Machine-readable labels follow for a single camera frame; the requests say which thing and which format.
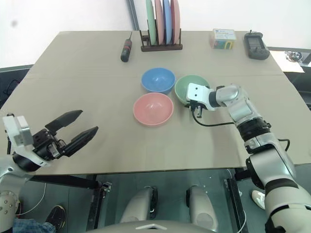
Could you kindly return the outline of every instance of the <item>pink plate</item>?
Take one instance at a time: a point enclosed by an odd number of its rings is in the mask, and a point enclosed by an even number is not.
[[[156,15],[157,36],[160,45],[164,41],[163,11],[160,0],[155,0],[155,15]]]
[[[148,93],[140,97],[133,107],[136,120],[147,126],[164,124],[173,114],[172,100],[161,93]]]
[[[173,26],[173,44],[179,41],[180,13],[178,0],[171,0],[172,26]]]

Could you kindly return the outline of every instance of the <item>person's leg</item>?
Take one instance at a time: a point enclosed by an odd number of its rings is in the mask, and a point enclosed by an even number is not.
[[[34,219],[14,220],[13,233],[56,233],[55,227],[49,222],[38,223]]]
[[[65,209],[57,205],[51,210],[45,223],[41,224],[34,219],[16,218],[13,225],[13,233],[57,233],[66,222]]]

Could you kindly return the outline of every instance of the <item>plate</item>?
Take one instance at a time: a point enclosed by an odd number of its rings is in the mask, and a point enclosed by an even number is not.
[[[155,0],[155,15],[159,45],[164,41],[164,23],[161,0]]]
[[[180,30],[180,13],[178,0],[171,0],[171,13],[172,13],[172,27],[173,27],[173,44],[179,40]]]
[[[156,44],[156,23],[155,23],[154,7],[152,6],[151,0],[146,0],[146,7],[147,7],[147,18],[148,18],[150,43],[151,45],[155,45]]]
[[[166,29],[166,44],[172,40],[172,14],[169,0],[163,0],[163,20],[164,28]]]

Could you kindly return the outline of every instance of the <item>floor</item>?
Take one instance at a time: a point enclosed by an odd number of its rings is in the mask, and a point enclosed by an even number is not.
[[[296,167],[297,182],[311,193],[311,165]],[[226,199],[224,180],[230,174],[226,169],[166,171],[129,174],[99,175],[98,180],[112,182],[112,190],[102,203],[99,228],[118,223],[130,198],[144,186],[158,187],[158,212],[156,219],[189,222],[189,209],[185,203],[186,190],[192,185],[203,187],[214,206],[219,222],[220,233],[233,233],[230,207]],[[265,211],[257,207],[249,197],[249,192],[257,189],[251,180],[238,182],[242,192],[241,200],[247,215],[247,227],[250,233],[264,233],[266,222]],[[29,210],[40,200],[44,184],[28,182],[24,186],[20,198],[24,203],[24,211]],[[34,218],[44,222],[50,209],[61,204],[67,211],[67,223],[61,233],[85,232],[92,190],[48,184],[42,203],[24,218]]]

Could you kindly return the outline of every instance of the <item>box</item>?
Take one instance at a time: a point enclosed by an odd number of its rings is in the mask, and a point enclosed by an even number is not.
[[[230,29],[214,29],[213,30],[213,48],[230,50],[237,39],[234,30]]]

